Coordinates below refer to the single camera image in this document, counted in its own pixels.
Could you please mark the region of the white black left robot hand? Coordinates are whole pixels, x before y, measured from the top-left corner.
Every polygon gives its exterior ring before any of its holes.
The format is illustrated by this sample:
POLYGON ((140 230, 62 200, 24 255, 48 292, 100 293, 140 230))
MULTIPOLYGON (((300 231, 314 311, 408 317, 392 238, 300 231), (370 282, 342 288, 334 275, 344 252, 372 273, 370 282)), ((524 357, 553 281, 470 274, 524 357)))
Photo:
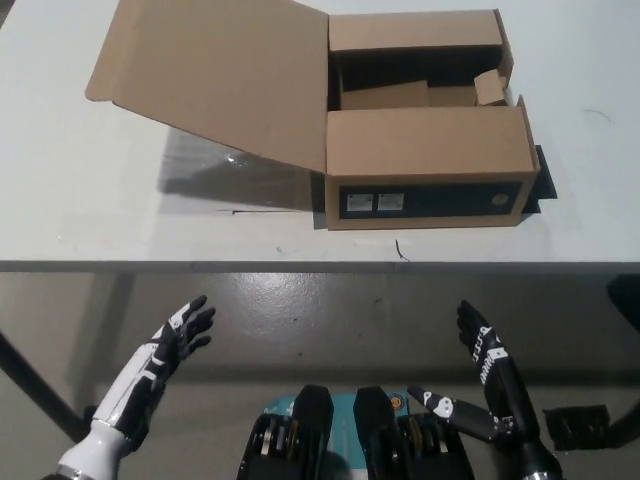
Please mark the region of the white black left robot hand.
POLYGON ((119 432, 130 451, 146 438, 166 384, 182 362, 208 345, 216 310, 201 295, 175 312, 139 346, 105 394, 93 420, 119 432))

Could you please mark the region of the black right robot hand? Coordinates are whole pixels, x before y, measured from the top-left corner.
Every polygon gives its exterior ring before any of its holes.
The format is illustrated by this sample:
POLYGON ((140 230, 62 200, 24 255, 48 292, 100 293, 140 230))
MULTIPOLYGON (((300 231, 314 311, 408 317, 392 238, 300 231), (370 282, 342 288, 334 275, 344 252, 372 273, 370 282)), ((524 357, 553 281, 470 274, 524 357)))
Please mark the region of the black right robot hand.
POLYGON ((539 444, 540 426, 530 395, 495 328, 466 300, 457 307, 457 326, 459 340, 478 371, 487 406, 418 385, 408 386, 408 394, 441 423, 500 450, 539 444))

